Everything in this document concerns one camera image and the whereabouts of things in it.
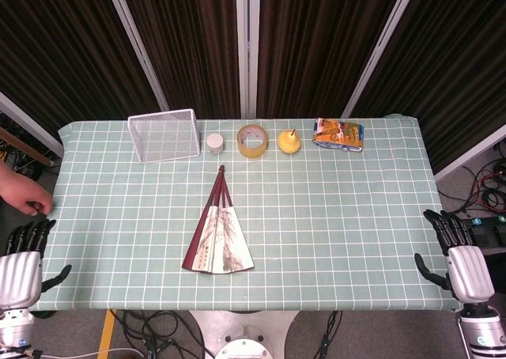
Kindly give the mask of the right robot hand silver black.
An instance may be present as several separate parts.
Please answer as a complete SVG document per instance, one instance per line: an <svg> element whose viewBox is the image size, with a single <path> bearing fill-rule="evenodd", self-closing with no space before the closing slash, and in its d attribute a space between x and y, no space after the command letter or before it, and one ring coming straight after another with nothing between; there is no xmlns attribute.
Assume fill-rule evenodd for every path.
<svg viewBox="0 0 506 359"><path fill-rule="evenodd" d="M495 289L481 249L471 236L470 229L454 214L425 210L424 217L436 232L447 274L438 275L430 271L420 254L414 255L416 267L422 277L452 292L463 304L486 303Z"/></svg>

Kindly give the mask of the bare person hand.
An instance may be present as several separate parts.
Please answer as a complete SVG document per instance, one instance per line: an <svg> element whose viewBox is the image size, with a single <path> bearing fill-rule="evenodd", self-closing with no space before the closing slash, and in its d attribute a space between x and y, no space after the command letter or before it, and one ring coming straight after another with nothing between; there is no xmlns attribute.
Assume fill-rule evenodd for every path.
<svg viewBox="0 0 506 359"><path fill-rule="evenodd" d="M51 212L51 195L37 182L1 163L1 198L23 214L36 216Z"/></svg>

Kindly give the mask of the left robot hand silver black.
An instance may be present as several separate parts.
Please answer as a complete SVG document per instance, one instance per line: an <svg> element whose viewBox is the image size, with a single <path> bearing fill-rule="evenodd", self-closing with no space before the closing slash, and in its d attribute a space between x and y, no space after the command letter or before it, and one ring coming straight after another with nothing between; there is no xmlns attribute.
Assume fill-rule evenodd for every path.
<svg viewBox="0 0 506 359"><path fill-rule="evenodd" d="M53 278L42 279L42 260L47 238L56 221L44 219L16 227L6 241L1 256L1 309L32 307L42 293L61 284L70 274L66 265Z"/></svg>

